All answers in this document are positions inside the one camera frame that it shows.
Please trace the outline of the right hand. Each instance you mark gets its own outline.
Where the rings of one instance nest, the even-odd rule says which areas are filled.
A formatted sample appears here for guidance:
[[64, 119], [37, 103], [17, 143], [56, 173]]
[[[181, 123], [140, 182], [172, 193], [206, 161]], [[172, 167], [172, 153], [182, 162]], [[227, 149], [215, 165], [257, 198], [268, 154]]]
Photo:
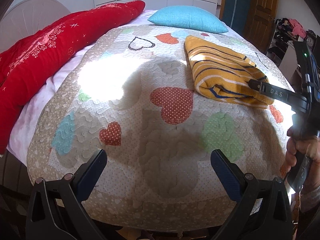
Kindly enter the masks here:
[[308, 140], [295, 140], [293, 137], [293, 127], [287, 131], [287, 136], [290, 137], [287, 141], [286, 154], [284, 161], [285, 172], [290, 172], [297, 163], [296, 153], [300, 152], [303, 155], [312, 159], [309, 174], [304, 182], [301, 193], [307, 194], [319, 187], [319, 138], [314, 137]]

